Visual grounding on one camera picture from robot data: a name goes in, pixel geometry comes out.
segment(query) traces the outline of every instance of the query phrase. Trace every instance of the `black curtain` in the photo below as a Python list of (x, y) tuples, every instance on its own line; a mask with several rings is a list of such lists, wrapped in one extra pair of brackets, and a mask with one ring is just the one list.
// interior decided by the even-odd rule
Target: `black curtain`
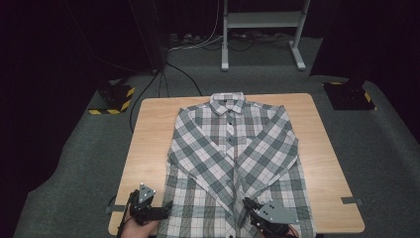
[(311, 75), (375, 83), (420, 142), (419, 10), (416, 0), (340, 1)]

